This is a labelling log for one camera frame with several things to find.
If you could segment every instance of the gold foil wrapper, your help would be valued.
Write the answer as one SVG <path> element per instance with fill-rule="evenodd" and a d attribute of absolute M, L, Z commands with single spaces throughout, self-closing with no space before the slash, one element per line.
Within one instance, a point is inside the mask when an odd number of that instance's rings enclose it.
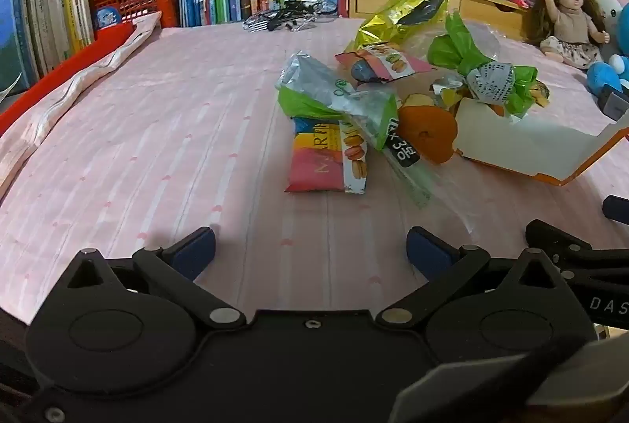
<path fill-rule="evenodd" d="M 438 22 L 449 0 L 389 0 L 382 9 L 360 25 L 356 38 L 345 48 L 358 51 L 367 45 L 401 44 L 426 24 Z"/>

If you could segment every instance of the metal bolt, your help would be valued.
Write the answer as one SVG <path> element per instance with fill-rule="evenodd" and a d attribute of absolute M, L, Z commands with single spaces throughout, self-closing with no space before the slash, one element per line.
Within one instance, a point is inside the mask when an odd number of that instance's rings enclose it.
<path fill-rule="evenodd" d="M 65 421 L 65 413 L 58 407 L 49 407 L 44 412 L 44 417 L 50 423 L 64 423 Z"/>
<path fill-rule="evenodd" d="M 217 308 L 210 313 L 210 320 L 217 324 L 233 324 L 240 318 L 240 312 L 234 308 Z"/>
<path fill-rule="evenodd" d="M 413 313 L 404 308 L 389 308 L 381 316 L 388 324 L 405 324 L 411 321 Z"/>

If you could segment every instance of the snack package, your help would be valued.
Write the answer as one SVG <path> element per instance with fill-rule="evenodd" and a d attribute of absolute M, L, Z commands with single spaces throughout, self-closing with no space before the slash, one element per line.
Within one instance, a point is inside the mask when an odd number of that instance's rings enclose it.
<path fill-rule="evenodd" d="M 393 91 L 356 90 L 304 52 L 290 57 L 276 88 L 278 103 L 290 118 L 349 121 L 378 150 L 384 147 L 389 121 L 397 119 Z"/>
<path fill-rule="evenodd" d="M 363 194 L 367 143 L 352 124 L 295 118 L 287 192 L 344 191 Z"/>
<path fill-rule="evenodd" d="M 537 68 L 499 63 L 485 56 L 474 45 L 458 13 L 446 17 L 445 28 L 448 34 L 436 37 L 430 44 L 429 63 L 457 70 L 479 101 L 503 107 L 519 118 L 524 116 L 535 102 L 531 88 L 536 82 Z"/>
<path fill-rule="evenodd" d="M 358 84 L 388 83 L 419 72 L 430 72 L 433 67 L 415 56 L 405 54 L 396 44 L 367 45 L 356 52 L 335 56 L 350 70 Z"/>
<path fill-rule="evenodd" d="M 449 0 L 389 0 L 363 22 L 346 52 L 357 52 L 367 45 L 392 42 L 397 45 L 426 24 L 437 22 Z"/>

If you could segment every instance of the doll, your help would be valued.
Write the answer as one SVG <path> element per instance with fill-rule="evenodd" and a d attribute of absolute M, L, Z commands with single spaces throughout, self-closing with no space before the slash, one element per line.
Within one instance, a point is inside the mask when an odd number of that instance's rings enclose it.
<path fill-rule="evenodd" d="M 531 40 L 548 58 L 580 69 L 603 60 L 609 34 L 595 0 L 537 0 L 533 20 Z"/>

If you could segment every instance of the bed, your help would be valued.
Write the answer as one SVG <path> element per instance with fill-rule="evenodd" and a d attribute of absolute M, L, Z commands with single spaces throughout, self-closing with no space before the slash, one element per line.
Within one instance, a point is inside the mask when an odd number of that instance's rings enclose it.
<path fill-rule="evenodd" d="M 261 308 L 381 310 L 425 282 L 405 255 L 414 225 L 493 256 L 516 257 L 533 219 L 595 247 L 629 246 L 626 227 L 600 210 L 609 194 L 629 197 L 626 140 L 562 188 L 454 157 L 439 169 L 458 208 L 436 198 L 416 207 L 375 151 L 363 196 L 285 193 L 292 125 L 274 83 L 298 50 L 336 66 L 360 21 L 297 33 L 246 33 L 238 24 L 153 30 L 154 22 L 138 26 L 142 40 L 117 66 L 73 90 L 71 107 L 57 105 L 59 120 L 12 169 L 7 152 L 72 81 L 0 137 L 0 305 L 26 323 L 78 250 L 128 257 L 206 225 L 218 238 L 216 258 L 196 283 L 248 318 Z M 550 88 L 551 105 L 533 112 L 592 134 L 609 123 L 582 72 L 500 42 L 501 60 L 534 64 Z"/>

